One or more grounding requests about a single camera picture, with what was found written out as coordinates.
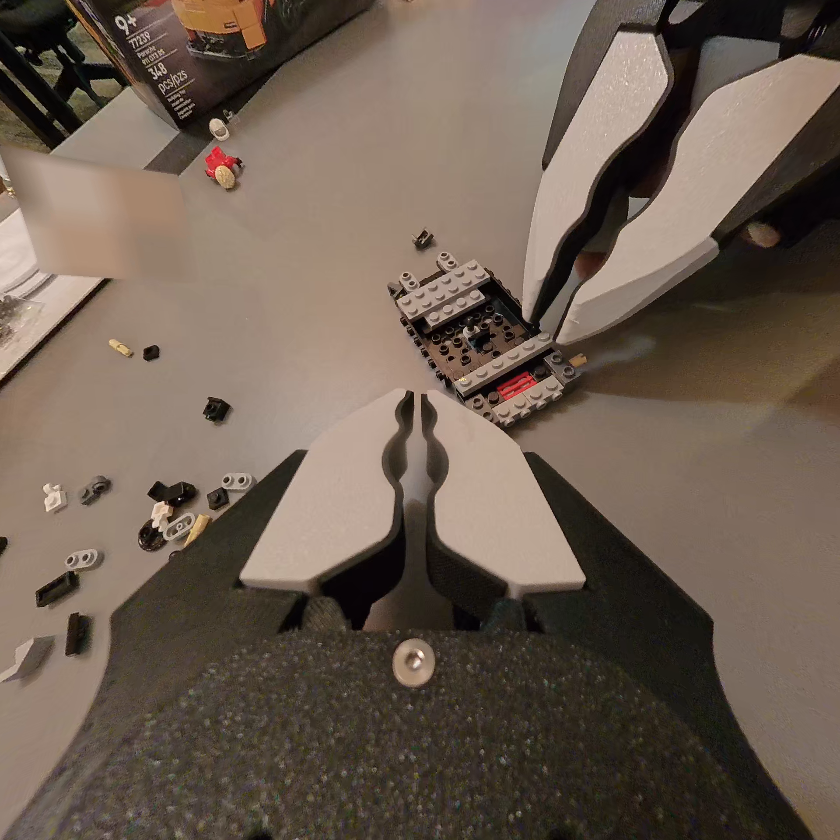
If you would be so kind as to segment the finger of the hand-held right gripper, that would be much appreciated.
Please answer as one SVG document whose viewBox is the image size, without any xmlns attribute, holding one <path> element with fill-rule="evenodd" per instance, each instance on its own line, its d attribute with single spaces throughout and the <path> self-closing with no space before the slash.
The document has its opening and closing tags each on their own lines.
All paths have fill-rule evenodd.
<svg viewBox="0 0 840 840">
<path fill-rule="evenodd" d="M 538 322 L 592 236 L 595 193 L 606 170 L 650 124 L 673 87 L 665 42 L 619 31 L 542 173 L 524 263 L 522 315 Z"/>
<path fill-rule="evenodd" d="M 679 136 L 665 183 L 575 292 L 556 341 L 588 339 L 646 308 L 832 169 L 838 85 L 837 60 L 800 54 L 711 93 Z"/>
</svg>

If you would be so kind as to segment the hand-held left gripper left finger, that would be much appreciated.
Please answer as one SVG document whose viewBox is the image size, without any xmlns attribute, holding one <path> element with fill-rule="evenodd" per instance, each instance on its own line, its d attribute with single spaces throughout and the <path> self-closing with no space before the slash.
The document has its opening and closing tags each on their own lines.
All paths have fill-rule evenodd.
<svg viewBox="0 0 840 840">
<path fill-rule="evenodd" d="M 403 516 L 414 393 L 397 388 L 323 432 L 241 570 L 248 587 L 316 592 L 390 544 Z"/>
</svg>

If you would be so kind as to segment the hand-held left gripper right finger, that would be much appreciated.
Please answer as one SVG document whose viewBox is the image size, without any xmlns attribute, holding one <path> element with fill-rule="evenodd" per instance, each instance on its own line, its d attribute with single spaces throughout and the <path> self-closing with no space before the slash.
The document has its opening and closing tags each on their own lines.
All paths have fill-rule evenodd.
<svg viewBox="0 0 840 840">
<path fill-rule="evenodd" d="M 518 444 L 441 392 L 422 398 L 430 534 L 502 594 L 575 592 L 585 573 Z"/>
</svg>

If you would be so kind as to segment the black brick car chassis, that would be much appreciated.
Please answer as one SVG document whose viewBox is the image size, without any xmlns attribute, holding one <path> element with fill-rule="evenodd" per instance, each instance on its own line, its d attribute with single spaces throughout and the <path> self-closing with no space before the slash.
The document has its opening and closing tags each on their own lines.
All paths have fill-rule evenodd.
<svg viewBox="0 0 840 840">
<path fill-rule="evenodd" d="M 429 369 L 473 413 L 510 428 L 571 393 L 586 357 L 568 357 L 522 317 L 521 304 L 475 259 L 448 252 L 424 278 L 388 283 L 400 322 Z"/>
</svg>

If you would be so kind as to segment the grey desk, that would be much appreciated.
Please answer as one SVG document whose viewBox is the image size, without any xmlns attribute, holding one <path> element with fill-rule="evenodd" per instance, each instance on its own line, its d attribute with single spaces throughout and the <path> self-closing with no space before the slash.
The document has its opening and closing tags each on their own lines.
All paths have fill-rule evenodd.
<svg viewBox="0 0 840 840">
<path fill-rule="evenodd" d="M 385 288 L 434 266 L 420 229 L 521 294 L 589 9 L 394 2 L 345 25 L 238 112 L 239 189 L 182 173 L 194 280 L 108 283 L 2 388 L 2 669 L 56 639 L 2 685 L 2 833 L 88 713 L 110 615 L 166 564 L 136 542 L 150 486 L 263 478 L 396 387 L 438 391 Z M 582 352 L 585 381 L 512 436 L 712 616 L 742 729 L 814 836 L 838 838 L 838 226 L 734 244 Z M 221 424 L 209 396 L 232 407 Z M 89 549 L 99 566 L 37 607 Z M 68 657 L 72 613 L 91 621 Z"/>
</svg>

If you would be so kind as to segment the pile of small brick pieces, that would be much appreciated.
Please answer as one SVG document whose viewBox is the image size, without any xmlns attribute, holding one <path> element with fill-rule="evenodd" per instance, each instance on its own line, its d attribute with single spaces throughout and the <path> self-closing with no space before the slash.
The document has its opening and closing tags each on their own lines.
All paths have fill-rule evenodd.
<svg viewBox="0 0 840 840">
<path fill-rule="evenodd" d="M 228 473 L 220 487 L 210 491 L 207 505 L 211 511 L 219 510 L 229 503 L 231 493 L 245 492 L 255 484 L 255 478 L 248 473 Z M 172 520 L 172 514 L 181 505 L 193 498 L 194 488 L 185 482 L 173 486 L 156 483 L 150 490 L 154 499 L 152 515 L 139 531 L 139 546 L 144 551 L 154 552 L 166 546 L 173 546 L 170 557 L 181 553 L 196 541 L 207 529 L 212 518 L 207 514 L 187 512 Z M 89 571 L 102 561 L 102 552 L 97 549 L 79 550 L 67 555 L 65 572 L 37 589 L 37 607 L 51 606 L 74 592 L 80 585 L 80 572 Z M 74 612 L 69 615 L 66 630 L 65 654 L 77 656 L 88 643 L 90 617 Z M 18 645 L 14 663 L 1 674 L 2 683 L 24 679 L 34 673 L 42 664 L 53 646 L 53 638 L 31 637 Z"/>
</svg>

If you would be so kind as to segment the white wooden book stand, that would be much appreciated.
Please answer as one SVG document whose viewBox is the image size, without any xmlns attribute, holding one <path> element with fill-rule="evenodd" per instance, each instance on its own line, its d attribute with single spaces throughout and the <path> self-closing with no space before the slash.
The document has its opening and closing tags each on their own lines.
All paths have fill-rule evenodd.
<svg viewBox="0 0 840 840">
<path fill-rule="evenodd" d="M 1 223 L 1 296 L 10 293 L 44 304 L 35 333 L 1 350 L 4 380 L 103 283 L 102 278 L 51 274 L 39 267 L 23 215 L 16 209 Z"/>
</svg>

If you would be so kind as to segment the clear bag of dark parts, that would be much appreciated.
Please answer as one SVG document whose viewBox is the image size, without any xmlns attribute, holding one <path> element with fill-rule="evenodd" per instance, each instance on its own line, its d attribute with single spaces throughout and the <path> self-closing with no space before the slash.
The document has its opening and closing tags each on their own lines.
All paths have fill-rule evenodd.
<svg viewBox="0 0 840 840">
<path fill-rule="evenodd" d="M 44 304 L 17 297 L 10 293 L 1 296 L 1 350 L 13 347 L 29 339 L 42 319 Z"/>
</svg>

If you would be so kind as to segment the black toy car box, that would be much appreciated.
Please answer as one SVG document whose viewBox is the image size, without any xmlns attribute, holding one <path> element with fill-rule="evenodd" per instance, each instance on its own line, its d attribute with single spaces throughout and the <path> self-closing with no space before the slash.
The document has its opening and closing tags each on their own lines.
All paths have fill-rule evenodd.
<svg viewBox="0 0 840 840">
<path fill-rule="evenodd" d="M 68 1 L 143 102 L 179 128 L 372 1 Z"/>
</svg>

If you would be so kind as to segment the black office chair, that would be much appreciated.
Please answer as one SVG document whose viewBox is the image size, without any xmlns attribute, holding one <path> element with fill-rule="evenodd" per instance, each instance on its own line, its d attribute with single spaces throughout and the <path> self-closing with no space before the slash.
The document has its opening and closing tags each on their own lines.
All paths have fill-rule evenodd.
<svg viewBox="0 0 840 840">
<path fill-rule="evenodd" d="M 51 53 L 60 72 L 52 90 L 64 102 L 81 91 L 100 110 L 108 102 L 92 86 L 94 81 L 115 81 L 127 86 L 122 73 L 110 64 L 90 61 L 71 38 L 78 20 L 63 1 L 2 2 L 1 29 L 13 46 L 34 67 L 42 65 L 42 55 Z"/>
</svg>

